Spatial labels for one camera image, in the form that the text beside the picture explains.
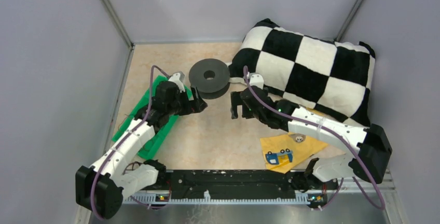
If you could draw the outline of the black cable spool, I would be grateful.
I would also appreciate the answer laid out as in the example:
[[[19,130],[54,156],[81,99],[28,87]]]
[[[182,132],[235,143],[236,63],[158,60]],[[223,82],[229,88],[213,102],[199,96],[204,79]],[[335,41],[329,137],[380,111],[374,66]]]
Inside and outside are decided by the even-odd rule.
[[[203,59],[189,70],[190,85],[206,100],[222,97],[230,86],[228,65],[218,59]]]

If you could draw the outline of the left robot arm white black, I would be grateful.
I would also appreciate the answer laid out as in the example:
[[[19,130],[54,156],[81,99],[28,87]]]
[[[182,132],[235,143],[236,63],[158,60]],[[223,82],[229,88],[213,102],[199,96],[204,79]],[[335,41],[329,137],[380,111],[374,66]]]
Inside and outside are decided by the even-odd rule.
[[[140,108],[120,139],[89,167],[81,166],[75,174],[76,203],[100,219],[112,218],[123,201],[146,186],[161,189],[165,173],[149,164],[127,173],[125,169],[144,145],[169,122],[171,116],[196,114],[207,108],[198,89],[177,81],[162,81],[148,104]]]

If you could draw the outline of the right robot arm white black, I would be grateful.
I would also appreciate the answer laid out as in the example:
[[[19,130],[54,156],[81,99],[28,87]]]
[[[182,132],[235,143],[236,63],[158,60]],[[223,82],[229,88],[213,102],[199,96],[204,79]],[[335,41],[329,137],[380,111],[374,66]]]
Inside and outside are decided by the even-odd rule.
[[[230,94],[231,117],[255,118],[271,129],[313,137],[344,150],[344,155],[317,159],[308,166],[305,184],[318,189],[334,178],[358,177],[371,184],[381,184],[386,173],[392,147],[383,127],[355,127],[312,113],[289,100],[274,101],[266,89],[252,86]]]

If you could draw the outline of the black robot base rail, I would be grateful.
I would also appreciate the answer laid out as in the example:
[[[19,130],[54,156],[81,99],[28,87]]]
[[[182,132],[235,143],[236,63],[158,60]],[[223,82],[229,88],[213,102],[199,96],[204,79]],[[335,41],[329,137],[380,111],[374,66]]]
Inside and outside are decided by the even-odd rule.
[[[323,183],[300,170],[173,170],[159,173],[147,191],[165,191],[172,199],[200,199],[207,191],[215,200],[293,199],[300,193],[335,190],[338,181]]]

